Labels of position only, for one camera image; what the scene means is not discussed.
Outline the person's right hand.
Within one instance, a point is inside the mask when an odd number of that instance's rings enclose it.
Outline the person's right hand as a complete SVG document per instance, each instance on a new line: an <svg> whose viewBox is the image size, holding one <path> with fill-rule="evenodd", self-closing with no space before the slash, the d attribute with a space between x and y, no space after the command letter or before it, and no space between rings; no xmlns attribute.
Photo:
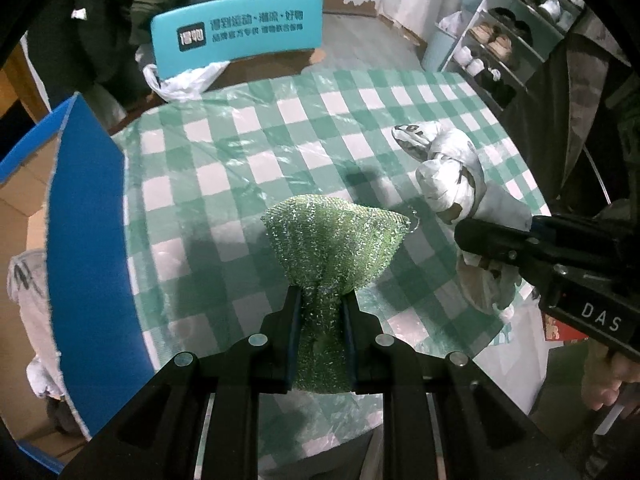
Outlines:
<svg viewBox="0 0 640 480"><path fill-rule="evenodd" d="M609 351L604 344L588 340L582 376L582 400L593 411L615 404L623 384L636 384L639 381L639 364L620 352L608 356Z"/></svg>

